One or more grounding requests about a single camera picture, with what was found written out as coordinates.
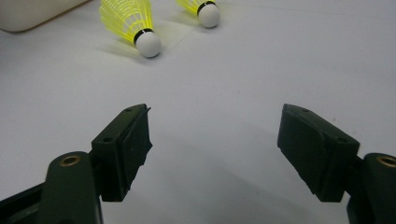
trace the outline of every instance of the screw hole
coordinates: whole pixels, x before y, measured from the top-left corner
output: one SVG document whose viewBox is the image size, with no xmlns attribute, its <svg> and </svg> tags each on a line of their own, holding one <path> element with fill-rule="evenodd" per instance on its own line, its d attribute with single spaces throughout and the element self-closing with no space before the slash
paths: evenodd
<svg viewBox="0 0 396 224">
<path fill-rule="evenodd" d="M 72 166 L 76 163 L 78 163 L 81 160 L 80 156 L 68 156 L 61 160 L 59 163 L 61 166 Z"/>
<path fill-rule="evenodd" d="M 388 167 L 396 168 L 396 160 L 392 157 L 379 156 L 376 159 Z"/>
<path fill-rule="evenodd" d="M 104 141 L 104 142 L 112 142 L 112 141 L 113 141 L 113 139 L 112 139 L 112 138 L 110 138 L 110 137 L 107 137 L 107 138 L 104 138 L 104 139 L 103 139 L 103 141 Z"/>
<path fill-rule="evenodd" d="M 337 141 L 341 142 L 341 143 L 346 143 L 347 142 L 347 140 L 345 138 L 342 138 L 342 137 L 337 137 Z"/>
</svg>

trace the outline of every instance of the yellow shuttlecock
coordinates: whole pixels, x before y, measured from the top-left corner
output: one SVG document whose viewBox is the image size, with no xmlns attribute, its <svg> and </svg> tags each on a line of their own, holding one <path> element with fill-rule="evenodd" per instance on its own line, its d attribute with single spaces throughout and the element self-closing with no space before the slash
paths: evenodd
<svg viewBox="0 0 396 224">
<path fill-rule="evenodd" d="M 105 27 L 136 45 L 145 57 L 160 53 L 160 38 L 152 30 L 149 0 L 102 0 L 99 12 Z"/>
<path fill-rule="evenodd" d="M 189 12 L 197 15 L 204 27 L 212 28 L 219 24 L 220 11 L 215 4 L 215 0 L 176 0 L 176 2 Z"/>
</svg>

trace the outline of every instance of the white table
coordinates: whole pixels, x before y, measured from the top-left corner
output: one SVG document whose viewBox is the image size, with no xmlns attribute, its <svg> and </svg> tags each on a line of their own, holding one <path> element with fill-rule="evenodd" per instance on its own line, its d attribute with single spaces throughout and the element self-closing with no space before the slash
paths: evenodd
<svg viewBox="0 0 396 224">
<path fill-rule="evenodd" d="M 154 145 L 105 223 L 348 223 L 276 146 L 282 105 L 309 108 L 395 155 L 396 2 L 222 0 L 206 30 L 152 0 L 163 51 L 148 60 L 106 30 L 92 1 L 27 33 L 0 32 L 0 200 L 145 103 Z"/>
</svg>

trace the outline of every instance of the black object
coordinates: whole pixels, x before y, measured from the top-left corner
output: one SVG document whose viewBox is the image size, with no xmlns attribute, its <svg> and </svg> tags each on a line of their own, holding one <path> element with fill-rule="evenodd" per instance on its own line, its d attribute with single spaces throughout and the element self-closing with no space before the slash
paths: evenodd
<svg viewBox="0 0 396 224">
<path fill-rule="evenodd" d="M 350 196 L 351 224 L 396 223 L 396 158 L 357 156 L 359 142 L 312 111 L 284 105 L 277 145 L 321 202 Z"/>
<path fill-rule="evenodd" d="M 50 165 L 45 183 L 0 202 L 0 224 L 103 223 L 99 196 L 121 202 L 152 147 L 149 108 L 119 113 L 92 141 L 92 151 L 70 152 Z"/>
</svg>

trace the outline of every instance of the yellow plastic feather skirt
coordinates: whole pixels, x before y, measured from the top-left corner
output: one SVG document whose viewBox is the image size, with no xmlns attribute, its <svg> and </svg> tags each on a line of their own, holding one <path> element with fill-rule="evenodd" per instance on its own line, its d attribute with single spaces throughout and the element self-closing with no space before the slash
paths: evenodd
<svg viewBox="0 0 396 224">
<path fill-rule="evenodd" d="M 108 30 L 132 43 L 140 30 L 152 29 L 149 0 L 102 0 L 99 13 Z"/>
<path fill-rule="evenodd" d="M 198 8 L 201 4 L 207 2 L 208 0 L 176 0 L 176 2 L 182 7 L 186 8 L 189 12 L 197 14 Z"/>
</svg>

